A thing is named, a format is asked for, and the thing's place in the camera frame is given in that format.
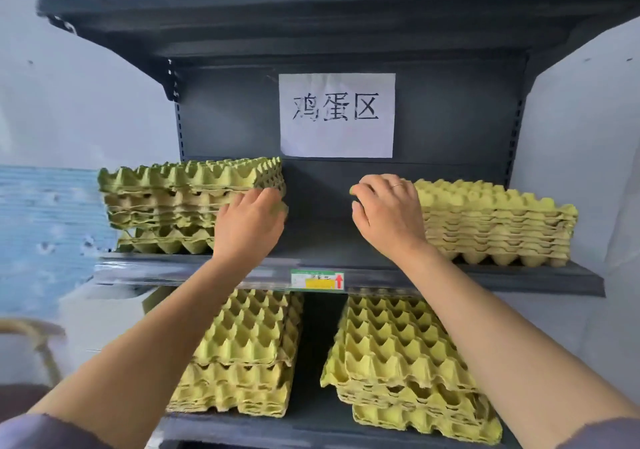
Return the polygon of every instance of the price tag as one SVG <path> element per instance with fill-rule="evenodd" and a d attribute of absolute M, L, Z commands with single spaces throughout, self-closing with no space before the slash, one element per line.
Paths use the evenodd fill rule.
<path fill-rule="evenodd" d="M 344 290 L 344 272 L 291 269 L 293 289 Z"/>

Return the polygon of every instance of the paper sign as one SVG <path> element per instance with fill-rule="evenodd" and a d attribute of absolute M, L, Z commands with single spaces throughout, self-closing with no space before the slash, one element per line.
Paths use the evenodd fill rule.
<path fill-rule="evenodd" d="M 395 73 L 283 74 L 280 148 L 304 158 L 391 158 Z"/>
<path fill-rule="evenodd" d="M 344 272 L 332 270 L 291 270 L 293 289 L 344 290 Z"/>

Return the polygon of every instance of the blue wall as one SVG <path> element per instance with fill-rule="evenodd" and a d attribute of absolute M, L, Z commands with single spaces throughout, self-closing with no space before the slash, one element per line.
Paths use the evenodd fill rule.
<path fill-rule="evenodd" d="M 97 171 L 0 167 L 0 316 L 58 318 L 58 299 L 113 248 Z"/>

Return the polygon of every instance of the sleeve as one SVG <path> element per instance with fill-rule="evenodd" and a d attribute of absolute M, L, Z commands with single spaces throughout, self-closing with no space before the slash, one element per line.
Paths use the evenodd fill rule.
<path fill-rule="evenodd" d="M 25 414 L 0 424 L 0 449 L 112 449 L 87 430 L 44 414 Z"/>
<path fill-rule="evenodd" d="M 557 449 L 627 449 L 640 441 L 640 419 L 612 419 L 585 425 Z"/>

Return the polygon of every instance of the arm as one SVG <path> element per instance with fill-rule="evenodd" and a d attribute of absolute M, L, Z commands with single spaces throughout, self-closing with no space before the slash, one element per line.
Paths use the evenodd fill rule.
<path fill-rule="evenodd" d="M 37 403 L 117 449 L 143 448 L 180 376 L 229 294 L 278 241 L 276 190 L 251 190 L 224 207 L 211 260 L 133 328 Z"/>
<path fill-rule="evenodd" d="M 525 449 L 556 447 L 585 424 L 640 418 L 636 405 L 427 243 L 411 182 L 365 176 L 352 192 L 364 238 L 416 285 Z"/>

